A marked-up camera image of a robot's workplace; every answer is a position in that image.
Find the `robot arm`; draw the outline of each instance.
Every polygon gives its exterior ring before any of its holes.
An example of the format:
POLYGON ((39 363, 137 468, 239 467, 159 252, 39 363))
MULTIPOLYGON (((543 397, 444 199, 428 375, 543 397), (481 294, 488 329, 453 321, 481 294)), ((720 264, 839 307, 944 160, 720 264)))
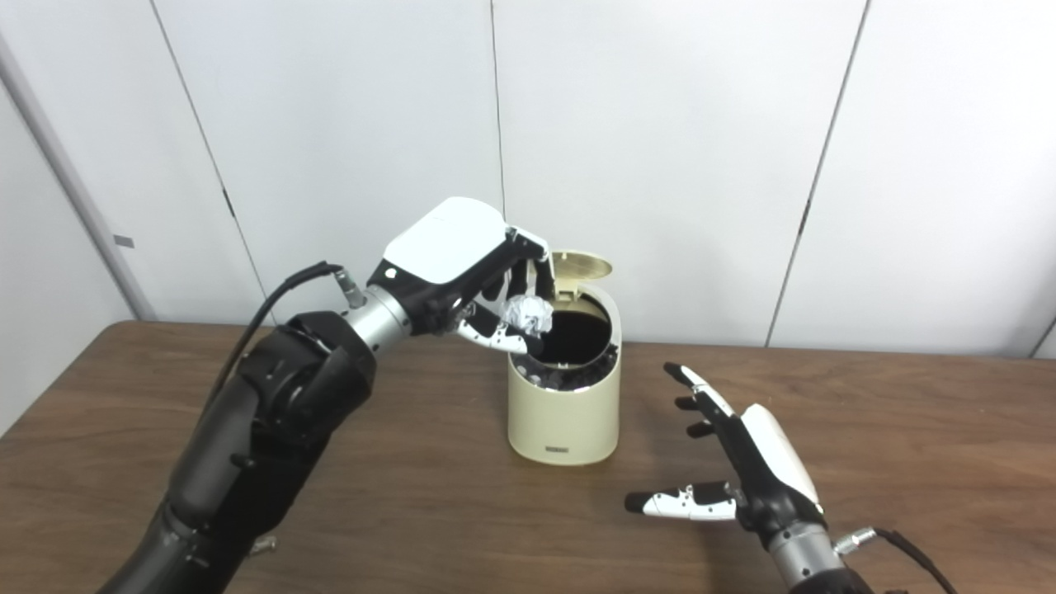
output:
POLYGON ((740 486, 717 482, 629 494, 627 511, 689 520, 736 519, 758 535, 790 593, 872 594, 829 539, 814 484, 773 414, 755 404, 738 415, 693 370, 670 363, 664 370, 693 392, 676 398, 676 406, 704 416, 686 432, 718 437, 740 486))
POLYGON ((479 295, 494 300, 507 276, 507 297, 525 294, 529 262, 535 295, 552 298, 553 262, 545 241, 508 225, 484 203, 449 198, 389 244, 367 284, 399 304, 411 336, 455 332, 491 349, 538 352, 539 337, 474 301, 479 295))
POLYGON ((449 332, 510 352, 541 346, 475 301, 494 300, 507 278, 508 296, 525 294, 529 263, 535 295, 551 297, 546 242, 490 206, 453 198, 393 240, 365 289, 325 263, 287 279, 254 319, 290 286, 327 274, 348 311, 295 316, 238 358, 210 394, 139 546, 99 593, 223 592, 285 517, 331 433, 370 397, 384 351, 449 332))

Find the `white wall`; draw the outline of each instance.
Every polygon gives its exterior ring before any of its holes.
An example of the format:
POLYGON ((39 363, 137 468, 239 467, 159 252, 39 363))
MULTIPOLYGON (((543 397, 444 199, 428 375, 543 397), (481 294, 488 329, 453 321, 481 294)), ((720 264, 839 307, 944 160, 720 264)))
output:
POLYGON ((247 320, 261 289, 150 2, 0 2, 0 68, 146 317, 247 320))
POLYGON ((1056 316, 1056 5, 875 2, 771 346, 1029 355, 1056 316))
POLYGON ((0 86, 0 434, 130 311, 0 86))
MULTIPOLYGON (((863 4, 159 0, 219 174, 150 2, 0 3, 0 67, 151 316, 258 305, 223 182, 266 289, 464 194, 612 260, 629 338, 761 345, 863 4)), ((873 3, 772 346, 1037 344, 1054 11, 873 3)))
MULTIPOLYGON (((862 5, 495 2, 509 219, 611 259, 631 338, 761 345, 862 5)), ((489 2, 158 7, 266 286, 503 204, 489 2)))
POLYGON ((495 0, 506 207, 633 340, 761 346, 864 2, 495 0))
POLYGON ((487 0, 157 5, 268 290, 321 259, 365 280, 449 196, 502 206, 487 0))

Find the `metal connector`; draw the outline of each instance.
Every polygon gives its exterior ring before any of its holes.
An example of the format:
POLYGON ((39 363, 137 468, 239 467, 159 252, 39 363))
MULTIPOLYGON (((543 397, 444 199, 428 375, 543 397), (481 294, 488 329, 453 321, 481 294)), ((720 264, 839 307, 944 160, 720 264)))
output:
POLYGON ((262 536, 253 542, 253 547, 249 550, 249 557, 263 555, 264 553, 275 553, 279 546, 279 539, 274 536, 262 536))
POLYGON ((723 488, 727 491, 727 495, 733 499, 737 507, 748 507, 748 497, 744 496, 744 491, 731 485, 730 483, 727 483, 723 488))
POLYGON ((348 276, 348 273, 344 268, 334 273, 334 279, 337 280, 338 286, 344 293, 344 299, 348 301, 348 308, 358 310, 366 304, 366 295, 363 295, 359 285, 356 284, 356 281, 348 276))
POLYGON ((876 531, 872 530, 872 527, 857 530, 833 542, 832 552, 843 557, 862 549, 864 544, 874 538, 876 538, 876 531))

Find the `black cable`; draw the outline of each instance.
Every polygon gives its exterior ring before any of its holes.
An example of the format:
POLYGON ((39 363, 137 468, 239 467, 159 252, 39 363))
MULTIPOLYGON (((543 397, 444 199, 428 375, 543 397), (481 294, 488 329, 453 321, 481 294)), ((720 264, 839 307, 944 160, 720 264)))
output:
POLYGON ((212 405, 212 402, 216 400, 216 394, 220 393, 224 384, 227 383, 227 376, 231 374, 231 369, 234 368, 234 364, 237 364, 239 361, 239 357, 242 356, 242 351, 246 350, 246 345, 248 345, 249 340, 252 339, 253 334, 257 333, 261 323, 264 322, 264 318, 271 312, 271 308, 279 302, 279 299, 281 299, 282 296, 290 290, 296 289, 309 280, 334 274, 340 270, 341 266, 337 264, 329 264, 324 260, 317 264, 313 264, 303 271, 294 273, 289 276, 289 278, 282 281, 282 284, 280 284, 278 289, 272 291, 271 294, 267 296, 267 299, 265 299, 264 302, 261 303, 260 309, 257 310, 253 318, 249 320, 249 326, 246 327, 246 330, 242 333, 239 341, 234 344, 234 348, 231 350, 231 354, 227 356, 224 367, 221 368, 220 375, 216 376, 216 380, 213 383, 212 389, 209 390, 209 396, 206 398, 205 407, 202 409, 203 416, 205 416, 205 411, 209 410, 209 406, 212 405))
POLYGON ((918 549, 912 542, 909 542, 909 539, 902 536, 897 531, 888 532, 878 527, 873 527, 872 530, 875 531, 878 535, 884 537, 884 540, 890 542, 906 555, 909 555, 912 560, 917 561, 920 567, 924 568, 927 573, 931 574, 931 577, 939 582, 939 586, 942 587, 946 594, 957 594, 957 590, 954 589, 954 584, 946 579, 946 576, 942 575, 939 568, 935 567, 935 563, 931 559, 928 559, 927 555, 925 555, 923 551, 918 549))

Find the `cable connector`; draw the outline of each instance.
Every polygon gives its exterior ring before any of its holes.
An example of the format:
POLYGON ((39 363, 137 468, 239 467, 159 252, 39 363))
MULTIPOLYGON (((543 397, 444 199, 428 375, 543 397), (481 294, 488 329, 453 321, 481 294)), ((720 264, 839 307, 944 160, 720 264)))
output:
POLYGON ((275 553, 279 547, 279 539, 274 536, 262 536, 253 541, 252 549, 246 554, 247 557, 256 557, 264 553, 275 553))
POLYGON ((840 537, 832 543, 832 552, 843 557, 862 549, 867 542, 879 536, 871 526, 856 530, 847 536, 840 537))
POLYGON ((348 276, 348 273, 344 268, 334 273, 334 280, 337 281, 338 286, 341 287, 341 292, 344 293, 344 298, 348 301, 348 308, 358 310, 366 304, 366 295, 360 291, 359 285, 356 284, 356 281, 348 276))

